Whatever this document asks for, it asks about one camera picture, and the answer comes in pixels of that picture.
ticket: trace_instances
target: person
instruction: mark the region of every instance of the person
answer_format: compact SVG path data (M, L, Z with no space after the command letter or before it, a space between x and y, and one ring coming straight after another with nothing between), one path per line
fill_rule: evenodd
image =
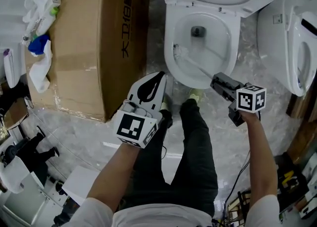
M145 149L122 143L96 178L84 203L64 227L210 227L218 193L209 129L192 89L180 109L184 153L174 180L164 181L161 152L171 113ZM246 227L277 227L277 171L263 127L256 114L241 112L250 142L251 202Z
M45 138L45 134L37 126L38 133L35 137L29 140L16 154L13 160L4 167L0 161L0 190L12 193L20 193L24 190L21 183L24 178L33 172L38 165L45 163L51 157L59 157L59 152L56 147L38 154L35 152L38 144Z

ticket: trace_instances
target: wrist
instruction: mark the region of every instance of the wrist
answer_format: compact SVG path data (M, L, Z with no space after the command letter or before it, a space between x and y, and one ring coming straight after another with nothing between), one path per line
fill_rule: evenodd
M127 143L122 143L120 145L120 148L124 151L124 152L127 152L127 153L139 153L140 151L140 148L138 147L135 147L135 146L132 146L132 145L129 145Z
M256 114L248 117L248 119L246 120L246 123L247 123L248 126L252 125L252 124L255 124L255 123L259 123L259 122L260 122L260 120L259 120L259 118L258 118L258 116Z

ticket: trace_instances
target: human arm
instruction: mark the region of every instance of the human arm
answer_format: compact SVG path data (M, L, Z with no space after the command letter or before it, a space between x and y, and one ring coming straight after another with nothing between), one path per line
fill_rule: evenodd
M264 129L255 113L240 112L247 123L250 143L250 179L252 207L266 195L277 195L277 172Z
M128 186L139 151L137 147L122 143L96 178L87 198L95 198L115 212Z

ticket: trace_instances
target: human hand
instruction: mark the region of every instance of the human hand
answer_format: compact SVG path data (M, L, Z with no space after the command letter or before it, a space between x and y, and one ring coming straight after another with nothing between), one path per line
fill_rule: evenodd
M245 111L239 111L242 119L246 122L254 122L255 120L259 120L258 116L256 113L249 113L249 112L245 112Z

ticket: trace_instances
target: white t-shirt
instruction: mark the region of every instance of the white t-shirt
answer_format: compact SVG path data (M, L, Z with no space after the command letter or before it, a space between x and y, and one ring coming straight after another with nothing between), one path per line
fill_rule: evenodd
M0 178L6 188L12 193L23 191L21 182L28 174L30 174L29 170L17 156L5 168L3 163L0 162Z
M250 209L245 227L281 227L277 197L268 195ZM112 213L104 203L88 198L63 227L207 227L205 212L174 205L147 204Z

